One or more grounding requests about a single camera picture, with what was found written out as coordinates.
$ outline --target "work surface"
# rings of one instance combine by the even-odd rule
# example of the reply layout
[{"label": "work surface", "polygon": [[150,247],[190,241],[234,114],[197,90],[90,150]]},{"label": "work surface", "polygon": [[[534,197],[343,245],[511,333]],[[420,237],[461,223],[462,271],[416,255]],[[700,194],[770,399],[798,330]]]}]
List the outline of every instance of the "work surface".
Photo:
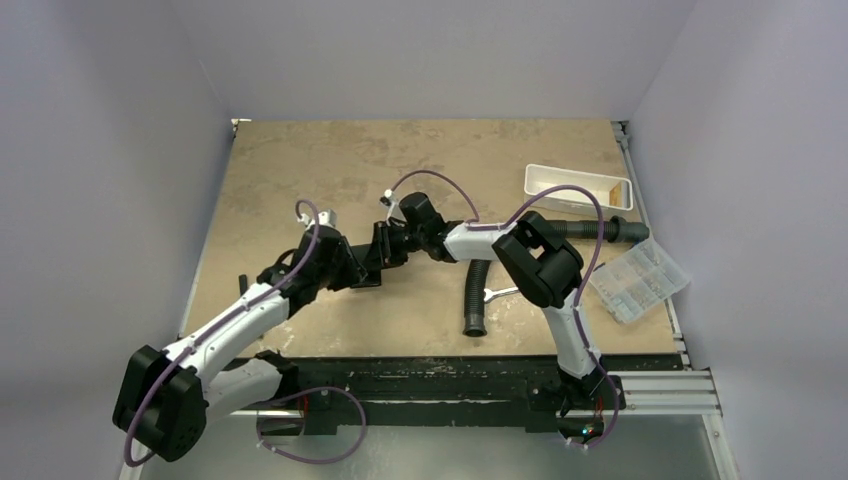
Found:
[{"label": "work surface", "polygon": [[[239,274],[251,279],[285,250],[303,227],[294,202],[308,198],[338,213],[351,244],[370,243],[372,224],[385,218],[378,199],[404,173],[427,168],[454,179],[484,222],[506,220],[524,201],[528,163],[626,177],[607,120],[426,120],[243,122],[202,259],[186,332],[196,330],[238,297]],[[448,220],[470,218],[463,198],[431,176],[403,184],[398,197],[427,193]],[[585,219],[549,210],[546,218]],[[634,210],[625,216],[639,220]],[[593,241],[573,242],[586,263]],[[600,261],[629,248],[604,243]],[[279,349],[284,356],[449,356],[552,354],[542,312],[520,295],[487,307],[489,334],[462,335],[467,264],[433,262],[423,252],[383,272],[373,289],[322,291],[292,319],[268,332],[246,354]],[[487,285],[512,285],[493,263]],[[617,324],[587,288],[584,304],[604,353],[674,352],[671,325],[660,305],[631,325]]]}]

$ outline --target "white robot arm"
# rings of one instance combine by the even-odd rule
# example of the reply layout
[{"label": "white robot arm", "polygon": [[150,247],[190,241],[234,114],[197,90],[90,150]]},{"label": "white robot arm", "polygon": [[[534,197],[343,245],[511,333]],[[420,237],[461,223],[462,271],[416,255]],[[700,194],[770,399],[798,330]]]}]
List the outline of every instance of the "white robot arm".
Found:
[{"label": "white robot arm", "polygon": [[[350,246],[335,229],[335,214],[323,213],[318,226],[307,226],[294,252],[291,265],[298,264],[297,272],[278,260],[200,330],[161,351],[149,346],[138,350],[127,366],[113,423],[167,461],[182,457],[207,422],[298,391],[296,370],[276,354],[225,370],[239,353],[312,302],[319,290],[379,285],[382,270],[403,265],[418,250],[448,263],[503,263],[520,293],[542,309],[563,382],[572,391],[593,394],[601,381],[590,356],[595,346],[588,325],[582,325],[581,336],[572,310],[583,259],[561,234],[535,212],[506,226],[446,222],[420,192],[399,206],[406,221],[376,222],[372,242],[358,246]],[[533,256],[539,249],[541,254]],[[297,274],[287,280],[289,272]],[[580,318],[585,321],[585,314]],[[139,411],[153,388],[153,400]]]}]

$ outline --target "white plastic container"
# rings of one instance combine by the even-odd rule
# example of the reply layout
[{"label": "white plastic container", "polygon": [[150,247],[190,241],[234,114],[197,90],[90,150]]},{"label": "white plastic container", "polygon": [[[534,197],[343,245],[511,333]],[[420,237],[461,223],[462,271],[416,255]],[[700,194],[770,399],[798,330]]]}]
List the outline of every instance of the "white plastic container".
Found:
[{"label": "white plastic container", "polygon": [[[546,188],[557,185],[577,185],[592,192],[600,202],[606,218],[633,210],[633,185],[627,178],[534,164],[527,165],[524,169],[525,200]],[[595,207],[592,206],[592,202],[580,192],[570,190],[555,192],[540,198],[533,206],[595,216]]]}]

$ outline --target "gray wall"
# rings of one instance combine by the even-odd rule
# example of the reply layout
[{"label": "gray wall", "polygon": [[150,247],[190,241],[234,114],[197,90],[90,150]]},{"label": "gray wall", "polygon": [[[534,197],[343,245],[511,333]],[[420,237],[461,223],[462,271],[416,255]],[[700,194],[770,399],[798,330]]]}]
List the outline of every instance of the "gray wall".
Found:
[{"label": "gray wall", "polygon": [[0,6],[0,470],[110,478],[128,355],[174,338],[229,148],[165,0]]},{"label": "gray wall", "polygon": [[700,1],[633,117],[746,478],[848,472],[848,3]]},{"label": "gray wall", "polygon": [[695,0],[174,0],[235,117],[630,118]]}]

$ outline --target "silver wrench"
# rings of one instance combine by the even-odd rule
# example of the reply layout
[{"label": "silver wrench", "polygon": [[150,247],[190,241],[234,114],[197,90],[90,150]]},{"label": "silver wrench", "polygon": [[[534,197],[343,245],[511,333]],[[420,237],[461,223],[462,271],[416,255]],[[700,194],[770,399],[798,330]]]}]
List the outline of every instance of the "silver wrench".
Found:
[{"label": "silver wrench", "polygon": [[503,290],[492,290],[490,288],[483,289],[483,303],[489,303],[492,300],[503,297],[505,295],[512,295],[513,293],[518,292],[518,287],[509,287],[504,288]]}]

